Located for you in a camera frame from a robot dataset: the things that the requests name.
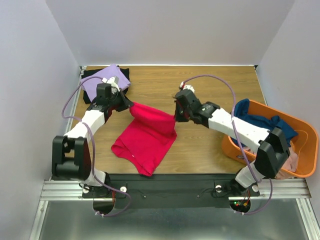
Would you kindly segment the red t shirt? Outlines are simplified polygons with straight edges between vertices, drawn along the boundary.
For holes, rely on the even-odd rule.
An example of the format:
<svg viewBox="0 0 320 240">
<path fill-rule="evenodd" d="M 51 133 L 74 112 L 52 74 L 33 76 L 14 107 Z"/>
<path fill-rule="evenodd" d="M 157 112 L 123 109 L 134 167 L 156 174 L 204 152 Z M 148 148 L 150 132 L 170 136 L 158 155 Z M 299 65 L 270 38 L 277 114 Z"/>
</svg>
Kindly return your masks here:
<svg viewBox="0 0 320 240">
<path fill-rule="evenodd" d="M 139 174 L 150 177 L 177 138 L 176 122 L 173 115 L 137 102 L 129 112 L 133 120 L 111 150 L 130 161 Z"/>
</svg>

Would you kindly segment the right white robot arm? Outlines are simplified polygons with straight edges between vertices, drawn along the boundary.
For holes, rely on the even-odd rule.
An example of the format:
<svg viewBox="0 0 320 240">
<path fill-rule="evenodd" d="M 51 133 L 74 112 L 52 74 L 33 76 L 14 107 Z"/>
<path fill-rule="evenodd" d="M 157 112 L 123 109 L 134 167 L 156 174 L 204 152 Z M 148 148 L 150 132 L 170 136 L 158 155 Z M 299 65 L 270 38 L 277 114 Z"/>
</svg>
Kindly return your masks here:
<svg viewBox="0 0 320 240">
<path fill-rule="evenodd" d="M 181 83 L 175 99 L 175 121 L 192 121 L 208 129 L 219 131 L 238 142 L 238 146 L 249 147 L 255 160 L 242 168 L 227 185 L 233 195 L 242 195 L 248 188 L 263 178 L 273 179 L 290 156 L 284 132 L 255 126 L 232 116 L 220 106 L 201 103 L 191 85 Z"/>
</svg>

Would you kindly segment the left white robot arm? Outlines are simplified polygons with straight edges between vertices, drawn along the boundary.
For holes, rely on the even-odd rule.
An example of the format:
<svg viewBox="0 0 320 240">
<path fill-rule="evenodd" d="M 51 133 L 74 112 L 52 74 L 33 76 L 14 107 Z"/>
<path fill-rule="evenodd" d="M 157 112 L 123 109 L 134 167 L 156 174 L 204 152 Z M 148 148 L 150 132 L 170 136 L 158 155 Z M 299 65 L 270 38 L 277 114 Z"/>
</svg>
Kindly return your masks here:
<svg viewBox="0 0 320 240">
<path fill-rule="evenodd" d="M 84 116 L 71 116 L 77 124 L 64 135 L 57 135 L 53 139 L 52 175 L 94 187 L 95 193 L 100 197 L 114 192 L 109 174 L 95 168 L 94 134 L 109 120 L 114 111 L 122 112 L 133 105 L 119 86 L 117 76 L 101 78 L 96 86 L 96 96 Z"/>
</svg>

